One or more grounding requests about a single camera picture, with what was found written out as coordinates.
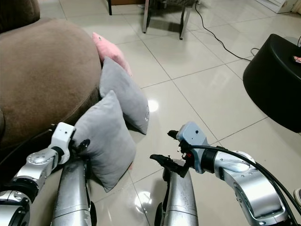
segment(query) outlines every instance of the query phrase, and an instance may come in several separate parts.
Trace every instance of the tile floor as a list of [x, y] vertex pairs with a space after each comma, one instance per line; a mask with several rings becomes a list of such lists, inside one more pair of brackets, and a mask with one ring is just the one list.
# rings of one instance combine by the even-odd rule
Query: tile floor
[[[248, 62], [226, 52], [204, 29], [193, 10], [184, 39], [179, 40], [181, 12], [167, 8], [154, 15], [142, 33], [138, 5], [113, 6], [105, 0], [40, 0], [41, 17], [67, 19], [89, 35], [97, 32], [117, 44], [131, 65], [133, 79], [151, 101], [146, 136], [130, 131], [137, 154], [109, 193], [90, 181], [99, 226], [152, 226], [166, 184], [153, 153], [180, 158], [177, 142], [166, 133], [195, 121], [214, 145], [251, 154], [293, 191], [301, 187], [301, 135], [267, 117], [246, 94], [242, 74]], [[252, 59], [269, 34], [292, 41], [301, 35], [300, 15], [277, 15], [254, 0], [201, 0], [204, 24], [236, 54]], [[247, 225], [233, 191], [214, 175], [191, 170], [200, 225]], [[33, 210], [32, 226], [51, 220], [60, 172], [51, 175]]]

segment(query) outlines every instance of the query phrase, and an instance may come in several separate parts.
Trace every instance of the black ottoman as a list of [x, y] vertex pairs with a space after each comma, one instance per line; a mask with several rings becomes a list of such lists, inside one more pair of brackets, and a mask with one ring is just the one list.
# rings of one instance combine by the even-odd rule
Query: black ottoman
[[301, 48], [271, 34], [245, 69], [243, 82], [254, 103], [271, 119], [301, 132]]

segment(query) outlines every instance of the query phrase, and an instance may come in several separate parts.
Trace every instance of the pink pillow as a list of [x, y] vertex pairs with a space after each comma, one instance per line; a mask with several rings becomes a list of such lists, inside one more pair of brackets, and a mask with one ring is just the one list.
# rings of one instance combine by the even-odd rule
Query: pink pillow
[[104, 57], [109, 57], [114, 60], [117, 64], [119, 64], [129, 76], [132, 77], [132, 71], [128, 62], [124, 58], [123, 53], [121, 50], [114, 45], [113, 43], [106, 40], [104, 37], [100, 36], [99, 34], [93, 32], [92, 39], [97, 47], [98, 55], [100, 58], [100, 62], [103, 64]]

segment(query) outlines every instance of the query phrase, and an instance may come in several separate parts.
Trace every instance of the throw pillow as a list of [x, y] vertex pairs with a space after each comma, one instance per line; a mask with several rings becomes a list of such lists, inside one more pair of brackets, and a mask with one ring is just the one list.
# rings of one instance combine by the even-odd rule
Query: throw pillow
[[136, 147], [113, 91], [92, 106], [75, 124], [75, 145], [90, 139], [81, 155], [91, 160], [92, 171], [109, 192], [134, 160]]
[[123, 69], [126, 70], [127, 74], [132, 77], [131, 68], [128, 65], [128, 62], [126, 61], [123, 53], [116, 45], [109, 42], [104, 37], [100, 36], [95, 32], [93, 32], [92, 39], [97, 47], [98, 55], [102, 64], [104, 58], [109, 57], [116, 63], [118, 63], [120, 66], [122, 66]]
[[113, 90], [120, 102], [125, 120], [146, 134], [150, 116], [148, 101], [126, 71], [108, 57], [103, 62], [99, 89], [101, 97], [105, 97]]

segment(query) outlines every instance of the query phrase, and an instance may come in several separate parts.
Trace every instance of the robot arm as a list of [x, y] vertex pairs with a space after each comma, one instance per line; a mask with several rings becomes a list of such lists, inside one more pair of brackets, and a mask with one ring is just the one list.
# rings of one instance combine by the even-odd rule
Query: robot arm
[[49, 147], [30, 154], [12, 181], [1, 188], [0, 225], [26, 225], [29, 222], [30, 206], [47, 177], [70, 157], [68, 146], [74, 132], [74, 126], [60, 122]]
[[[184, 166], [173, 162], [169, 157], [152, 155], [159, 164], [185, 177], [189, 167], [202, 174], [214, 173], [225, 181], [235, 192], [236, 200], [252, 226], [289, 225], [287, 211], [275, 188], [255, 167], [233, 155], [209, 149], [191, 149], [191, 145], [208, 145], [206, 136], [193, 122], [183, 125], [180, 131], [168, 133], [180, 142], [179, 151], [186, 161]], [[254, 159], [244, 152], [236, 151], [249, 160]]]

